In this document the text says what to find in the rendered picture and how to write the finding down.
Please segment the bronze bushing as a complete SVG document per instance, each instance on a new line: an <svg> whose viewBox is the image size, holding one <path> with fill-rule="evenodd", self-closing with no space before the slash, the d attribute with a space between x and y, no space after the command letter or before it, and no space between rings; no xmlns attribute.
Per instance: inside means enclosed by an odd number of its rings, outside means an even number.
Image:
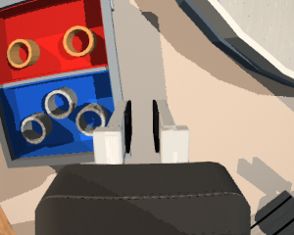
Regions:
<svg viewBox="0 0 294 235"><path fill-rule="evenodd" d="M79 53L73 47L73 38L76 33L78 33L79 31L82 31L82 30L87 32L87 34L89 35L90 41L89 41L89 45L88 45L87 49L84 50L83 52ZM90 30L89 28L77 25L77 26L71 27L66 32L66 34L64 36L63 43L64 43L64 48L66 49L66 51L69 54L71 54L73 56L85 56L85 55L89 55L91 52L94 51L96 44L97 44L97 38L96 38L95 33L92 30Z"/></svg>
<svg viewBox="0 0 294 235"><path fill-rule="evenodd" d="M20 49L25 44L28 48L28 58L25 63L20 58ZM13 41L8 48L7 57L9 63L16 68L29 67L34 65L40 56L38 44L31 39L17 39Z"/></svg>

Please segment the grey round turntable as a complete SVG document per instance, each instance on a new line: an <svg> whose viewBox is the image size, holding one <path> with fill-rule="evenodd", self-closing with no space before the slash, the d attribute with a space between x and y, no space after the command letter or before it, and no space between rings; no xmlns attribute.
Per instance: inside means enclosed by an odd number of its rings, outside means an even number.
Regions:
<svg viewBox="0 0 294 235"><path fill-rule="evenodd" d="M294 88L294 0L175 1L244 68Z"/></svg>

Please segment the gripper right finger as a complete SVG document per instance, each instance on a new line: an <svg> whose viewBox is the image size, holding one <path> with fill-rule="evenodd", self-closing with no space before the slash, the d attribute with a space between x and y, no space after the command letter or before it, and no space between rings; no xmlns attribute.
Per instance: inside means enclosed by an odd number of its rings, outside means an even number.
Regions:
<svg viewBox="0 0 294 235"><path fill-rule="evenodd" d="M153 100L153 136L160 164L189 163L190 131L175 125L166 100Z"/></svg>

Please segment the grey metal bushing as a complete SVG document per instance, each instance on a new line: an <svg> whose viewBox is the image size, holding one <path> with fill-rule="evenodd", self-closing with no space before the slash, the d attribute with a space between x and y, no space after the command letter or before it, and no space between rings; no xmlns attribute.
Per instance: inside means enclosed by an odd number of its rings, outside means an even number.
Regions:
<svg viewBox="0 0 294 235"><path fill-rule="evenodd" d="M70 103L68 111L60 110L55 104L55 96L57 93L65 95ZM60 87L48 94L45 100L45 109L47 113L56 119L66 118L77 106L77 96L75 92L69 87Z"/></svg>
<svg viewBox="0 0 294 235"><path fill-rule="evenodd" d="M83 114L84 112L86 111L93 111L95 113L97 113L101 120L102 120L102 124L99 125L99 126L90 126L88 125L85 120L84 120L84 117L83 117ZM107 111L106 109L100 105L100 104L97 104L97 103L90 103L88 105L86 105L78 114L77 114L77 117L76 117L76 126L78 128L78 130L84 134L84 135L87 135L87 136L93 136L93 131L96 127L104 127L107 120L108 120L108 114L107 114Z"/></svg>
<svg viewBox="0 0 294 235"><path fill-rule="evenodd" d="M38 123L41 125L43 129L43 134L38 134L33 130L31 126L31 122L33 120L38 121ZM52 131L52 128L52 120L46 114L42 112L37 112L30 117L27 117L23 121L21 131L24 139L27 142L31 144L37 144L49 135L49 133Z"/></svg>

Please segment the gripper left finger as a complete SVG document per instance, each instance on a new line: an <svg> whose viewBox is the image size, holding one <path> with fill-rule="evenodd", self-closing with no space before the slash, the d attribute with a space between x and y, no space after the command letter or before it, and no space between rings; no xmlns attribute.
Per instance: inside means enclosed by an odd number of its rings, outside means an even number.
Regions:
<svg viewBox="0 0 294 235"><path fill-rule="evenodd" d="M129 154L132 135L131 101L119 100L107 127L93 132L96 165L124 164Z"/></svg>

